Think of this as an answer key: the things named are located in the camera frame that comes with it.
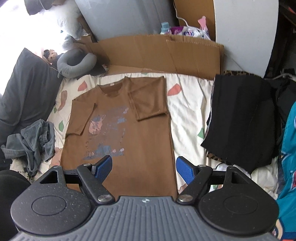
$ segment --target bed sheet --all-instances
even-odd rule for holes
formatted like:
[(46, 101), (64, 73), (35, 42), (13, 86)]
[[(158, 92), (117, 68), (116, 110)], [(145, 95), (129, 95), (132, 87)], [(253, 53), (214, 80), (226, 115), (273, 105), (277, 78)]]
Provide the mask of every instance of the bed sheet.
[[(38, 174), (32, 179), (39, 178), (51, 166), (58, 165), (65, 134), (68, 128), (72, 100), (91, 90), (96, 85), (105, 85), (117, 82), (127, 77), (160, 77), (167, 80), (167, 101), (171, 115), (171, 134), (175, 158), (183, 156), (194, 165), (205, 164), (216, 168), (220, 163), (207, 157), (206, 150), (200, 146), (207, 130), (206, 121), (210, 113), (210, 97), (213, 81), (200, 79), (182, 74), (163, 73), (130, 73), (104, 77), (86, 75), (79, 80), (64, 79), (60, 86), (56, 104), (48, 117), (48, 121), (55, 128), (56, 154), (48, 162), (41, 163)], [(12, 167), (19, 166), (19, 161), (13, 161)], [(256, 169), (251, 178), (271, 196), (277, 198), (277, 164), (273, 160), (271, 165)], [(178, 191), (185, 187), (185, 181), (176, 172)]]

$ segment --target circular logo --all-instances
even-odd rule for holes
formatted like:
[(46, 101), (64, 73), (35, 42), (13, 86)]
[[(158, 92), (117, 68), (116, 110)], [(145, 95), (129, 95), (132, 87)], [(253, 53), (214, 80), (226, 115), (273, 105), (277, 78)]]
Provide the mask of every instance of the circular logo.
[(144, 199), (142, 199), (142, 202), (143, 203), (148, 203), (148, 202), (150, 202), (150, 200), (148, 198), (144, 198)]

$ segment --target silver screw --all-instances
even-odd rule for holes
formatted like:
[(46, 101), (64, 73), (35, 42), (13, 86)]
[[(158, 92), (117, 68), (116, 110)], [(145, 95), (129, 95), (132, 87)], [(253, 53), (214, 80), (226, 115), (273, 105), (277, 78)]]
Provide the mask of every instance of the silver screw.
[(112, 196), (110, 194), (106, 194), (106, 195), (100, 195), (98, 196), (98, 201), (99, 202), (109, 202), (112, 200)]
[(182, 203), (186, 203), (186, 202), (191, 202), (193, 200), (193, 197), (188, 194), (183, 194), (178, 197), (178, 200)]

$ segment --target brown t-shirt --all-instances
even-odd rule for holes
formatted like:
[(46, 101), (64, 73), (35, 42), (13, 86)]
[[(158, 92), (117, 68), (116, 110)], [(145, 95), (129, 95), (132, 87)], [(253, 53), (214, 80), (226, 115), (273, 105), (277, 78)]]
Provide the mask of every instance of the brown t-shirt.
[(75, 169), (105, 155), (113, 168), (103, 185), (115, 198), (176, 197), (164, 77), (125, 77), (73, 100), (61, 165)]

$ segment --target gray ribbed panel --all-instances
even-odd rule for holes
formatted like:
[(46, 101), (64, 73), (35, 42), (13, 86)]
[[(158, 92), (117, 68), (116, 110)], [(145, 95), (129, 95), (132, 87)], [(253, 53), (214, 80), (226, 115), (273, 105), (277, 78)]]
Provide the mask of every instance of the gray ribbed panel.
[(237, 238), (219, 233), (203, 223), (191, 206), (170, 197), (121, 197), (100, 206), (91, 219), (71, 233), (57, 237), (18, 234), (13, 241), (277, 241), (271, 234)]

